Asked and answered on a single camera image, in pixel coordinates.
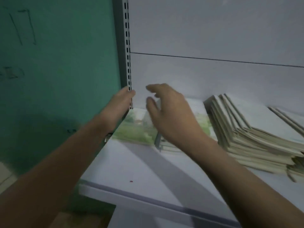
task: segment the black line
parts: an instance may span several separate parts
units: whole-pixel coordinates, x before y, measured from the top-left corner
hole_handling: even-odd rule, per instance
[[[221,59],[200,58],[200,57],[183,57],[183,56],[162,55],[162,54],[152,54],[152,53],[135,53],[135,54],[156,55],[156,56],[163,56],[163,57],[193,58],[193,59],[211,60],[211,61],[223,61],[223,62],[239,62],[239,63],[249,63],[249,64],[258,64],[258,65],[270,65],[270,66],[287,66],[287,67],[304,68],[304,66],[294,66],[294,65],[270,64],[270,63],[259,63],[259,62],[242,62],[242,61],[221,60]]]
[[[29,24],[30,24],[31,29],[32,29],[32,34],[33,34],[33,38],[34,38],[34,45],[37,45],[36,35],[35,35],[34,27],[33,27],[33,24],[32,24],[32,20],[31,20],[31,13],[30,13],[29,9],[26,9],[26,11],[27,11],[27,15],[28,15],[28,18],[29,18]]]
[[[20,44],[22,45],[22,41],[21,41],[21,38],[20,38],[20,34],[19,34],[18,29],[17,29],[17,26],[16,26],[16,24],[15,24],[15,22],[14,22],[13,16],[12,16],[10,13],[9,13],[9,15],[10,15],[11,20],[12,20],[12,23],[13,23],[13,25],[14,25],[14,27],[15,27],[15,30],[16,30],[16,33],[17,33],[17,36],[18,36],[19,41],[20,41]]]

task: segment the person's left hand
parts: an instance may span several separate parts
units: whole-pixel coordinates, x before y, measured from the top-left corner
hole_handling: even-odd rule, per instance
[[[126,86],[118,91],[101,111],[100,117],[104,120],[104,124],[109,131],[113,131],[116,128],[117,122],[128,110],[134,95],[135,90],[128,91]]]

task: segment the person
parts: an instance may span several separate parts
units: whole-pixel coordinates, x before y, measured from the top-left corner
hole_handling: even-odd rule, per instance
[[[229,157],[203,132],[181,93],[167,84],[146,88],[161,99],[161,110],[152,98],[146,100],[154,126],[203,169],[242,227],[304,225],[302,211]],[[47,227],[134,95],[134,90],[121,89],[89,123],[3,192],[0,227]]]

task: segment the person's right hand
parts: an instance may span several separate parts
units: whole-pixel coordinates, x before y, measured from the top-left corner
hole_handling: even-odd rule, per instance
[[[160,110],[151,97],[147,98],[146,107],[154,126],[167,141],[185,151],[187,142],[205,135],[181,93],[168,84],[152,84],[146,88],[161,99]]]

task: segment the green board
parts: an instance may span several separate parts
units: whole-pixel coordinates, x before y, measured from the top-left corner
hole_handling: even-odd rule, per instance
[[[111,0],[0,0],[0,52],[0,161],[17,175],[120,89]]]

